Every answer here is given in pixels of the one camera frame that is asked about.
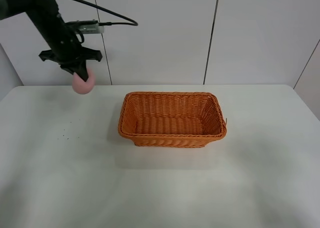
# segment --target tabletop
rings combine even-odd
[[[210,92],[203,148],[118,135],[133,91]],[[320,121],[286,85],[21,86],[0,102],[1,228],[318,228]]]

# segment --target orange wicker basket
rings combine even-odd
[[[119,134],[136,146],[199,148],[226,136],[217,98],[207,92],[132,92],[125,96]]]

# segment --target white wall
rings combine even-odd
[[[139,23],[111,26],[104,35],[113,84],[203,83],[216,0],[96,1]]]
[[[71,0],[56,1],[65,22],[98,19],[95,8]],[[41,51],[50,48],[25,13],[0,20],[0,43],[24,85],[71,84],[71,74],[60,69],[57,63],[49,60],[43,62],[39,58]],[[83,46],[102,52],[101,62],[90,60],[87,66],[95,72],[98,85],[109,85],[111,82],[102,36],[86,35]]]
[[[320,45],[315,49],[294,90],[320,120]]]
[[[0,101],[17,86],[22,86],[22,82],[0,44]]]
[[[218,0],[205,83],[293,87],[319,28],[319,0]]]

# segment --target wicker basket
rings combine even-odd
[[[227,133],[217,98],[207,92],[132,92],[119,134],[136,146],[199,148]]]

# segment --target basket rim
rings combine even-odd
[[[138,95],[171,95],[171,96],[205,96],[210,97],[213,102],[215,103],[214,108],[217,112],[220,113],[219,116],[219,125],[221,127],[221,132],[219,134],[137,134],[137,133],[127,133],[122,131],[122,125],[123,125],[123,118],[124,113],[127,108],[127,102],[132,96],[138,96]],[[223,119],[223,114],[221,111],[221,107],[219,105],[218,99],[215,95],[213,95],[210,92],[162,92],[162,91],[134,91],[130,92],[125,95],[124,101],[121,108],[119,123],[118,123],[118,133],[127,138],[183,138],[183,139],[194,139],[194,138],[220,138],[222,139],[225,137],[227,133],[227,127],[226,122]]]

